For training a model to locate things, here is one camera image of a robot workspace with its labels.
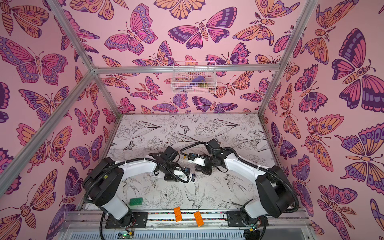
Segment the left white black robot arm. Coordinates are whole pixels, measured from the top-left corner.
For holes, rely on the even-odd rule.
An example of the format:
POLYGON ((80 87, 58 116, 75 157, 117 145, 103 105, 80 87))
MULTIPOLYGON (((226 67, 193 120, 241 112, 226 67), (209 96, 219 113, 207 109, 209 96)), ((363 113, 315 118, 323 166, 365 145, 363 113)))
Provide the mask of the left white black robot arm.
POLYGON ((164 178, 188 183, 189 174, 179 165, 179 158, 179 153, 172 147, 162 153, 120 162, 104 158, 83 183, 84 202, 97 206, 119 227, 127 227, 133 222, 133 212, 126 196, 129 192, 135 197, 140 193, 134 186, 135 176, 147 174, 150 180, 164 178))

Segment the small white remote control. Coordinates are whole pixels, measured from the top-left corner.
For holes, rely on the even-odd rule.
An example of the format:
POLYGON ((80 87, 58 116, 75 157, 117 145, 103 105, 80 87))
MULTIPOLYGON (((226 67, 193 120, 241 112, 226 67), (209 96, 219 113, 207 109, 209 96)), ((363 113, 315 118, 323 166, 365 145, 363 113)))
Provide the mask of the small white remote control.
POLYGON ((195 182, 196 181, 196 174, 192 174, 191 175, 190 181, 191 182, 195 182))

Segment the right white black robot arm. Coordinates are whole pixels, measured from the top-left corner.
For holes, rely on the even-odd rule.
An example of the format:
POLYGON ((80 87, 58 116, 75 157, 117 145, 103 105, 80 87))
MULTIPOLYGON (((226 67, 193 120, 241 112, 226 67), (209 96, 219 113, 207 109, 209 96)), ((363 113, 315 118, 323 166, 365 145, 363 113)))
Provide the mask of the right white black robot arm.
POLYGON ((245 225, 253 225, 268 216, 278 218, 299 210, 298 195, 280 167, 266 168, 250 163, 233 148, 222 148, 215 139, 204 145, 215 164, 242 175, 256 185, 259 198, 248 201, 240 208, 245 225))

